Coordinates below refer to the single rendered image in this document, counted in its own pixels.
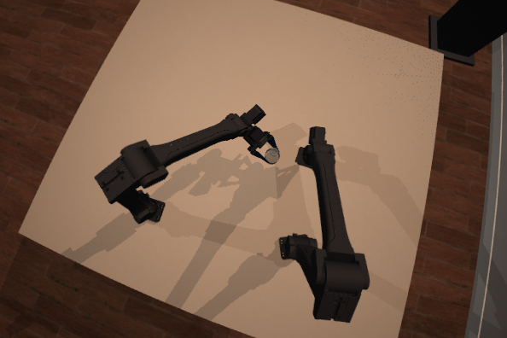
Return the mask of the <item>clear glass bottle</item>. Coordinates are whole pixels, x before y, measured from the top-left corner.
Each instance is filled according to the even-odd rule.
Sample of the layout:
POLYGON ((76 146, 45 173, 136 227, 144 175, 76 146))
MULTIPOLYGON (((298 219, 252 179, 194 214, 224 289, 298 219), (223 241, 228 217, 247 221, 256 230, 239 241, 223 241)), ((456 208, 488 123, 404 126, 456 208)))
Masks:
POLYGON ((280 152, 277 148, 269 148, 265 152, 265 158, 269 162, 269 163, 266 162, 267 164, 274 165, 280 158, 280 152))

